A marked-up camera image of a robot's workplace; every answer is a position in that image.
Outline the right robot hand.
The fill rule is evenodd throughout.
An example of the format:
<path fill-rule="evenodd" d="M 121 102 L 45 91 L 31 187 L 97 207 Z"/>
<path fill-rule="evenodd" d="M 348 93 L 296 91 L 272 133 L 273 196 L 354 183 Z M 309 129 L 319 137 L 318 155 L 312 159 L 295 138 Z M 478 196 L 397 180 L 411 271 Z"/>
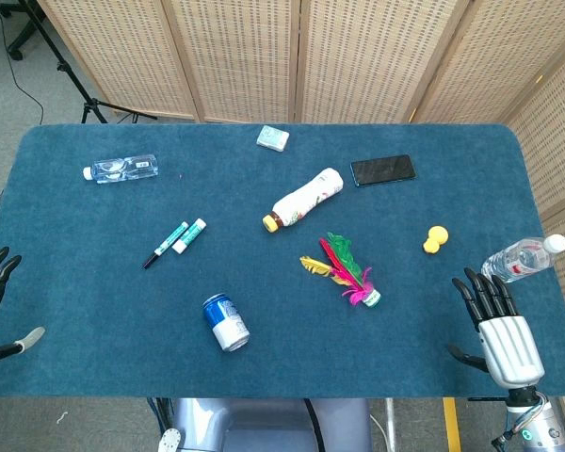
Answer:
<path fill-rule="evenodd" d="M 507 286 L 497 276 L 487 278 L 469 267 L 464 273 L 471 287 L 458 278 L 452 283 L 464 301 L 484 355 L 467 354 L 452 344 L 447 350 L 460 363 L 489 374 L 504 389 L 536 385 L 545 370 L 531 329 Z"/>

